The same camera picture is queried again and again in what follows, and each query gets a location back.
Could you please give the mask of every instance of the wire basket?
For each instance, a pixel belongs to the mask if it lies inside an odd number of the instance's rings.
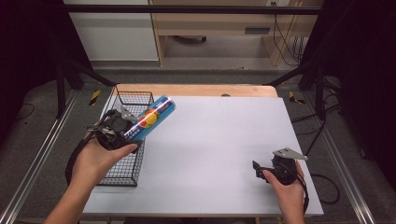
[[[112,97],[110,97],[106,105],[105,112],[111,109],[117,109],[120,112],[125,107],[137,117],[154,103],[152,92],[150,91],[118,91],[117,88],[114,88],[111,95]],[[131,153],[117,162],[98,185],[136,187],[144,149],[145,139],[135,154]]]

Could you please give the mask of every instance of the white cabinet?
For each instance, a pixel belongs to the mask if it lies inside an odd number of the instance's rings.
[[[64,0],[65,4],[147,5],[147,0]],[[70,13],[90,61],[158,61],[148,13]]]

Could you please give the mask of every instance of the spray can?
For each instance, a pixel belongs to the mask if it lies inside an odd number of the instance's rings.
[[[143,140],[176,109],[175,102],[163,95],[147,110],[138,115],[138,120],[133,123],[132,128],[123,135],[130,141]]]

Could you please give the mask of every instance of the person's right hand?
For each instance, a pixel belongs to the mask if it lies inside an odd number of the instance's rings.
[[[297,172],[304,177],[303,170],[300,163],[296,162]],[[303,186],[296,180],[290,185],[282,185],[276,177],[269,171],[262,172],[265,178],[273,186],[279,208],[282,211],[284,218],[288,224],[290,223],[304,223],[304,189]]]
[[[131,144],[116,150],[107,150],[96,138],[91,139],[78,154],[73,167],[72,183],[93,189],[117,161],[136,148],[137,144]]]

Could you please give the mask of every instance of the table top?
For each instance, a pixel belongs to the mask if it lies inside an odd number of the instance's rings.
[[[153,95],[277,97],[272,86],[258,85],[170,85],[119,84],[119,91],[151,91]]]
[[[279,216],[274,190],[255,176],[252,160],[271,167],[272,152],[290,147],[301,152],[283,100],[273,88],[270,97],[180,96],[200,87],[212,95],[248,86],[172,85],[168,94],[148,85],[122,85],[174,99],[177,109],[146,139],[145,154],[134,187],[98,186],[84,209],[86,215],[142,217],[267,217]],[[322,215],[306,164],[310,196],[307,216]]]

